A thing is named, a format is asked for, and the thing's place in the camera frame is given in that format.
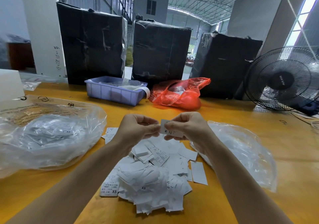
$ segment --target blue plastic tray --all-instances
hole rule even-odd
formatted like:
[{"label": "blue plastic tray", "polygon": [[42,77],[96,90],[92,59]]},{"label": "blue plastic tray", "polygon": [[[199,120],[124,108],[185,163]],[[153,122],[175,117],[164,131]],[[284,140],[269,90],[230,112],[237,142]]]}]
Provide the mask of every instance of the blue plastic tray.
[{"label": "blue plastic tray", "polygon": [[114,101],[130,106],[136,106],[145,96],[145,91],[142,89],[132,91],[116,86],[110,86],[99,82],[118,82],[123,81],[122,78],[111,76],[102,76],[84,81],[86,83],[87,95],[90,97],[100,98],[108,101]]}]

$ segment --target fan guard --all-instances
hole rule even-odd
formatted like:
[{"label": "fan guard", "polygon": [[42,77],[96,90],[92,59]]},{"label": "fan guard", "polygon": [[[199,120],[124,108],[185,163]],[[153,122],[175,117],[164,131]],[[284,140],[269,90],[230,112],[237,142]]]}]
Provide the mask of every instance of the fan guard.
[{"label": "fan guard", "polygon": [[303,107],[319,97],[319,62],[305,48],[274,49],[252,63],[243,85],[249,99],[263,108]]}]

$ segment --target black plastic wrap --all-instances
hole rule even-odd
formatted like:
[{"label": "black plastic wrap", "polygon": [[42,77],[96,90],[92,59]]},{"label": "black plastic wrap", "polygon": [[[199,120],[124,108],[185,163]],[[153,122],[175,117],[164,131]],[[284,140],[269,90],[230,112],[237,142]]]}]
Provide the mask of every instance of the black plastic wrap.
[{"label": "black plastic wrap", "polygon": [[127,21],[124,17],[57,2],[69,84],[100,76],[123,78]]},{"label": "black plastic wrap", "polygon": [[190,28],[153,21],[134,22],[132,80],[153,84],[181,80],[186,62]]},{"label": "black plastic wrap", "polygon": [[201,97],[232,99],[262,44],[251,38],[203,33],[189,76],[211,79],[200,90]]}]

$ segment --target orange table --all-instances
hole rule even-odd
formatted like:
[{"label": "orange table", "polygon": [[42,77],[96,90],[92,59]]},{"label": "orange table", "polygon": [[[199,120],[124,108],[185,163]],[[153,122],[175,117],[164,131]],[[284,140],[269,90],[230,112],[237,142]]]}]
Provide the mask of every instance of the orange table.
[{"label": "orange table", "polygon": [[[89,98],[83,86],[40,84],[27,94],[85,101],[101,106],[107,113],[107,127],[118,127],[127,113],[140,113],[160,119],[171,119],[181,112],[170,107],[155,107],[143,99],[130,107]],[[297,223],[319,220],[319,135],[309,125],[283,113],[255,112],[247,101],[201,99],[199,112],[205,120],[242,126],[257,134],[277,163],[277,193],[267,191],[283,211]],[[100,139],[85,157],[104,144]],[[0,223],[28,205],[43,192],[70,173],[76,165],[57,171],[23,170],[0,180]],[[119,198],[101,198],[99,190],[92,197],[76,223],[237,223],[214,171],[205,163],[208,186],[190,183],[193,191],[184,197],[184,211],[165,213],[155,210],[149,216],[136,214],[135,206]]]}]

